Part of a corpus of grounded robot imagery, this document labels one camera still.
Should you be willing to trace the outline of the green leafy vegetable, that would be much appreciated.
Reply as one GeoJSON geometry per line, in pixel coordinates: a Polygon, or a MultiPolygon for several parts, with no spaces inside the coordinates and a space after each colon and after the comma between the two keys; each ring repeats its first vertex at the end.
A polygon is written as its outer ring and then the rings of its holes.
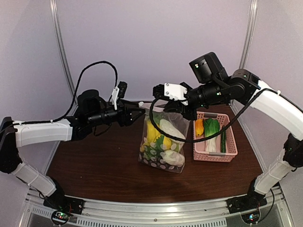
{"type": "Polygon", "coordinates": [[[140,151],[142,152],[142,157],[144,159],[156,162],[158,159],[162,158],[162,155],[170,146],[170,140],[160,134],[151,142],[149,142],[147,138],[144,138],[144,143],[142,144],[140,151]]]}

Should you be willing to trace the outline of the clear zip top bag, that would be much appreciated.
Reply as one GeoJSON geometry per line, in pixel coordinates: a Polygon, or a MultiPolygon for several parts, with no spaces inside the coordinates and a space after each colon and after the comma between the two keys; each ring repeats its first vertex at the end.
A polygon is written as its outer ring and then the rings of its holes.
{"type": "MultiPolygon", "coordinates": [[[[157,131],[149,118],[150,103],[140,102],[145,109],[142,142],[138,161],[145,165],[173,173],[181,173],[185,166],[184,142],[173,140],[157,131]]],[[[153,108],[153,119],[165,133],[186,139],[189,120],[178,113],[166,113],[161,107],[153,108]]]]}

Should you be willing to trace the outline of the pink plastic basket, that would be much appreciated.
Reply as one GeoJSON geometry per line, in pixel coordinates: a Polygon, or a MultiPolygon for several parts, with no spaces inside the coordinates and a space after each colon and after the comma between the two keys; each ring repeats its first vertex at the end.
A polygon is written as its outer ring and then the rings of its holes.
{"type": "MultiPolygon", "coordinates": [[[[226,126],[229,122],[229,116],[223,113],[197,112],[197,118],[202,120],[217,120],[220,128],[226,126]]],[[[229,127],[224,133],[216,136],[214,139],[194,143],[193,159],[195,161],[225,162],[229,163],[238,154],[232,127],[229,127]]]]}

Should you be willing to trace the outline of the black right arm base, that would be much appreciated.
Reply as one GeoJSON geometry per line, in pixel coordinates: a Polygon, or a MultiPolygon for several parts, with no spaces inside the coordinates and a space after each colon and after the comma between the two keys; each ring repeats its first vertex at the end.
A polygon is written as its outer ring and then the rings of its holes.
{"type": "Polygon", "coordinates": [[[257,209],[260,206],[267,205],[267,200],[265,197],[256,197],[243,195],[238,197],[233,197],[226,200],[227,208],[230,214],[243,212],[247,210],[257,209]]]}

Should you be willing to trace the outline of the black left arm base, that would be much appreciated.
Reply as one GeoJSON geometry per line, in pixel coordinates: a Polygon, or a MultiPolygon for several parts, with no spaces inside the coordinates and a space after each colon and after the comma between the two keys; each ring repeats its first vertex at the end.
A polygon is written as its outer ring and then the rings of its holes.
{"type": "Polygon", "coordinates": [[[50,196],[46,196],[43,205],[65,213],[82,214],[84,200],[69,197],[65,195],[63,188],[57,181],[55,183],[55,192],[50,196]]]}

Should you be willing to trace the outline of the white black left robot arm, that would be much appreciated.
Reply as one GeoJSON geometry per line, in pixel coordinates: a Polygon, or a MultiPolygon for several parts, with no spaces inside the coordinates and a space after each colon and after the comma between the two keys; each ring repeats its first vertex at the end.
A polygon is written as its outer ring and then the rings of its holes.
{"type": "Polygon", "coordinates": [[[0,125],[1,172],[12,174],[37,189],[58,210],[65,209],[68,199],[58,182],[22,161],[18,148],[51,141],[79,141],[91,133],[97,136],[97,126],[113,122],[121,127],[130,126],[145,114],[145,110],[137,106],[128,108],[123,97],[124,92],[115,88],[113,99],[106,102],[97,90],[91,89],[78,96],[78,107],[73,116],[58,121],[26,123],[5,117],[0,125]]]}

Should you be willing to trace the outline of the small napa cabbage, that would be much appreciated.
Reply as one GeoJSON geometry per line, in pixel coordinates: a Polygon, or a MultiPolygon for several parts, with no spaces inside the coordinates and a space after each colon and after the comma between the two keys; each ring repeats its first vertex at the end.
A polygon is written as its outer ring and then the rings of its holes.
{"type": "Polygon", "coordinates": [[[165,119],[160,120],[159,127],[162,131],[164,131],[166,134],[169,134],[170,136],[179,138],[179,139],[185,139],[185,136],[175,127],[172,123],[165,119]]]}

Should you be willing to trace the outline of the white radish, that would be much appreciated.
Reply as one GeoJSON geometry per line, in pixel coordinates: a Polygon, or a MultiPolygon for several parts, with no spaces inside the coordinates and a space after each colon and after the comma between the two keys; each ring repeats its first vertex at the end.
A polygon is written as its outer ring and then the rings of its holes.
{"type": "Polygon", "coordinates": [[[185,163],[185,157],[184,155],[175,152],[173,150],[166,150],[164,154],[162,155],[163,160],[172,165],[172,166],[178,166],[181,167],[185,163]]]}

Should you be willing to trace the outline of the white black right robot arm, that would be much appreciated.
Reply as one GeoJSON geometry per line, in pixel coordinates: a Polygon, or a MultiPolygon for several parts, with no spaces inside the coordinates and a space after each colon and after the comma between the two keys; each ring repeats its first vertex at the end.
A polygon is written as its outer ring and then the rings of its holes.
{"type": "Polygon", "coordinates": [[[228,75],[214,52],[192,60],[189,65],[200,85],[193,88],[187,83],[165,83],[162,93],[168,100],[166,111],[195,120],[199,107],[236,101],[242,108],[233,122],[252,109],[289,133],[278,157],[252,181],[250,192],[243,197],[243,205],[252,209],[276,183],[303,166],[303,110],[248,70],[238,69],[228,75]]]}

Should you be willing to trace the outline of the yellow lemon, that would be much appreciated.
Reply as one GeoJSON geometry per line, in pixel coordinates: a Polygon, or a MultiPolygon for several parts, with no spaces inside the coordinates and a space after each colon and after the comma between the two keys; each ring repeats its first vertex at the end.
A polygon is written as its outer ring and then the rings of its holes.
{"type": "Polygon", "coordinates": [[[161,150],[168,150],[172,145],[172,141],[166,136],[161,135],[156,139],[156,145],[161,150]]]}

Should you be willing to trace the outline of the yellow banana bunch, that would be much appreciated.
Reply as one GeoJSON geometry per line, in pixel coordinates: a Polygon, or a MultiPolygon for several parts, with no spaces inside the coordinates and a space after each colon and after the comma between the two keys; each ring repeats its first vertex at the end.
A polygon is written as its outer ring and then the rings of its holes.
{"type": "Polygon", "coordinates": [[[145,148],[155,144],[156,139],[159,137],[160,132],[152,125],[148,119],[144,123],[145,134],[143,135],[143,143],[140,146],[140,152],[144,152],[145,148]]]}

